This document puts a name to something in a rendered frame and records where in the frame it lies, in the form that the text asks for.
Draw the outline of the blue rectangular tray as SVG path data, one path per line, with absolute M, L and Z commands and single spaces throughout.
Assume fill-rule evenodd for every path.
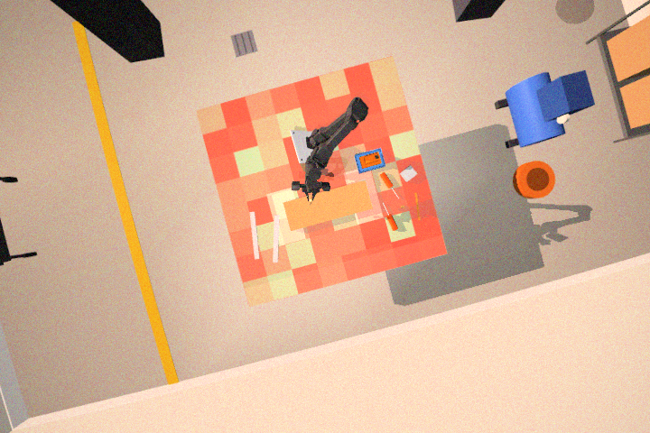
M 380 159 L 381 159 L 381 162 L 382 162 L 382 163 L 381 163 L 381 164 L 377 164 L 377 165 L 374 165 L 374 166 L 371 166 L 371 167 L 367 167 L 367 168 L 362 169 L 362 167 L 361 167 L 361 163 L 360 163 L 360 160 L 359 160 L 359 157 L 362 157 L 362 156 L 365 156 L 365 155 L 369 155 L 369 154 L 371 154 L 371 153 L 375 153 L 375 152 L 379 152 Z M 382 149 L 381 149 L 381 148 L 374 149 L 374 150 L 371 150 L 371 151 L 368 151 L 368 152 L 362 152 L 362 153 L 359 153 L 359 154 L 355 154 L 355 159 L 356 159 L 357 168 L 358 168 L 358 172 L 359 172 L 359 173 L 363 173 L 363 172 L 366 172 L 366 171 L 375 170 L 375 169 L 379 169 L 379 168 L 385 167 L 385 159 L 384 159 L 384 156 L 383 156 L 383 153 L 382 153 Z

